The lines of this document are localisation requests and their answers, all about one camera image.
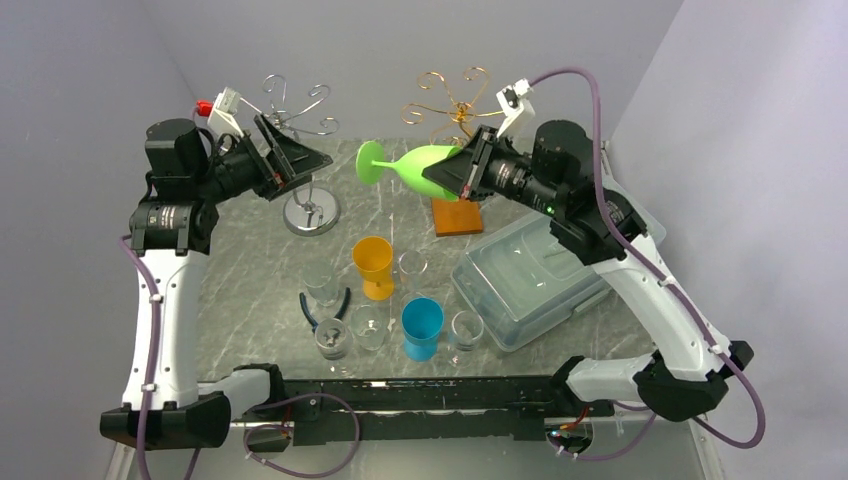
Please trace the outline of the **green wine glass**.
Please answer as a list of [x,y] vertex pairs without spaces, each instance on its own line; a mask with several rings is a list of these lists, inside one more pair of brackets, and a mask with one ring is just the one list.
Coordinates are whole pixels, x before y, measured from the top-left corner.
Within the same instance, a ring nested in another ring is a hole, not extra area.
[[378,182],[386,170],[394,171],[411,190],[429,198],[455,202],[459,197],[423,176],[430,167],[460,151],[454,145],[424,145],[409,150],[396,161],[386,161],[384,148],[376,141],[363,143],[356,155],[357,178],[365,185]]

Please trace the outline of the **ribbed clear wine glass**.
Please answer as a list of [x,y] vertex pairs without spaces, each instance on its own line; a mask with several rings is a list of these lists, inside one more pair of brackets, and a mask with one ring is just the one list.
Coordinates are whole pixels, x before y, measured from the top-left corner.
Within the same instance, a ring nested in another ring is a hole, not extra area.
[[340,295],[335,269],[329,261],[314,260],[302,268],[302,281],[309,295],[321,306],[334,305]]

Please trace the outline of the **orange frosted wine glass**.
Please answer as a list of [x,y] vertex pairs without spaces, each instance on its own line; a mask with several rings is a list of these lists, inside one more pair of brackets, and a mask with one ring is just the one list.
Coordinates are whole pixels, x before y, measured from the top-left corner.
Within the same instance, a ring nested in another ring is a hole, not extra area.
[[354,245],[352,259],[362,277],[364,295],[373,301],[387,300],[395,289],[394,252],[389,241],[379,236],[365,237]]

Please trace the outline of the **blue wine glass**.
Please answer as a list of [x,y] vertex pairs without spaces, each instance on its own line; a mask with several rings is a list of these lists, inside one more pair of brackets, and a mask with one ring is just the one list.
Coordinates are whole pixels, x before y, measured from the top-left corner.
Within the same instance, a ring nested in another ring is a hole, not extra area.
[[404,351],[411,360],[426,362],[436,354],[444,320],[440,304],[428,297],[417,297],[403,308]]

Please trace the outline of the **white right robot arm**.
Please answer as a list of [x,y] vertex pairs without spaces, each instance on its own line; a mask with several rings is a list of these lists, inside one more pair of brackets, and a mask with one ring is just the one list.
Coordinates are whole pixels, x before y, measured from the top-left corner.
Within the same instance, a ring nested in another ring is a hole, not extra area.
[[650,354],[568,360],[550,391],[560,413],[574,415],[593,401],[629,401],[669,421],[690,420],[714,410],[728,379],[752,360],[746,342],[694,320],[646,221],[597,179],[592,140],[578,124],[543,123],[530,153],[482,126],[464,147],[435,146],[422,175],[462,198],[497,194],[546,215],[558,243],[610,285],[649,333]]

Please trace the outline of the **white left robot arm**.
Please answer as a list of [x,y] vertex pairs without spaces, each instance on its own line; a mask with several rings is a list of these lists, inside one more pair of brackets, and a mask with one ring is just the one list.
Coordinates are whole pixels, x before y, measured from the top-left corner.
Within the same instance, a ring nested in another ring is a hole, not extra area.
[[275,200],[332,162],[264,117],[254,121],[263,147],[249,132],[212,136],[188,118],[147,129],[147,190],[121,241],[138,273],[134,353],[120,405],[100,417],[105,438],[140,450],[217,448],[244,413],[272,420],[286,409],[276,365],[242,366],[201,387],[194,358],[218,206],[249,191]]

